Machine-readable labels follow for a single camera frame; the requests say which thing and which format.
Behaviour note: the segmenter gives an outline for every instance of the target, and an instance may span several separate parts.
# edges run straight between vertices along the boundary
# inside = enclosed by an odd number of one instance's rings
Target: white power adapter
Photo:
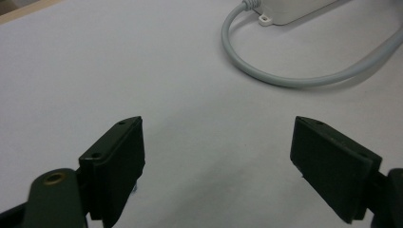
[[[228,14],[222,25],[222,46],[236,67],[260,81],[283,87],[312,87],[325,86],[353,78],[391,56],[403,44],[403,27],[401,27],[391,38],[362,61],[336,73],[307,79],[281,77],[254,68],[243,61],[231,46],[229,41],[231,23],[243,11],[256,10],[261,14],[259,23],[263,26],[285,25],[335,1],[337,0],[242,0]]]
[[[261,0],[255,11],[262,26],[285,25],[337,0]]]

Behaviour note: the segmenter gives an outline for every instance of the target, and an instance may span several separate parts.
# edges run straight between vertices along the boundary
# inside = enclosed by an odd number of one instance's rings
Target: gray cable
[[[244,0],[235,9],[233,9],[225,19],[224,24],[222,25],[221,41],[225,51],[227,52],[228,56],[233,61],[236,67],[238,67],[248,75],[268,84],[284,87],[311,87],[311,86],[325,86],[333,83],[338,83],[356,76],[357,74],[374,66],[376,63],[380,62],[384,58],[392,55],[393,52],[397,50],[403,43],[403,27],[402,27],[391,38],[385,41],[385,43],[383,43],[382,46],[377,51],[373,51],[373,53],[371,53],[365,59],[337,73],[308,79],[294,79],[294,78],[280,77],[274,74],[263,72],[244,62],[234,51],[229,41],[229,29],[234,19],[241,12],[252,10],[256,6],[259,6],[259,3],[260,3],[259,0]]]

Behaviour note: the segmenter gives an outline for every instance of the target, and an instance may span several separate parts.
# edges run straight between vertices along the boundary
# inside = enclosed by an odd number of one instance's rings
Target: cable strain relief
[[[249,10],[253,10],[255,8],[260,7],[260,0],[242,0],[242,2],[244,2],[246,4],[246,10],[245,11],[249,11]]]

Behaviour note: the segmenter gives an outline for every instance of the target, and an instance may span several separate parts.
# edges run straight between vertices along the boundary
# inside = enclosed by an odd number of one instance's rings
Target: power adapter
[[[261,0],[255,11],[262,26],[285,25],[337,0]]]

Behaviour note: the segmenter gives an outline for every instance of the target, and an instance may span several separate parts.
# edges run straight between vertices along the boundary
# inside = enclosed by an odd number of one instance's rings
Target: white surface
[[[0,26],[0,211],[25,201],[42,173],[77,168],[113,124],[142,115],[144,175],[116,227],[350,227],[289,161],[294,118],[364,144],[384,158],[384,174],[402,167],[403,48],[371,78],[266,85],[221,49],[238,3],[68,0]],[[402,11],[397,0],[341,1],[269,28],[249,12],[231,37],[262,70],[317,76],[368,54],[403,24]]]

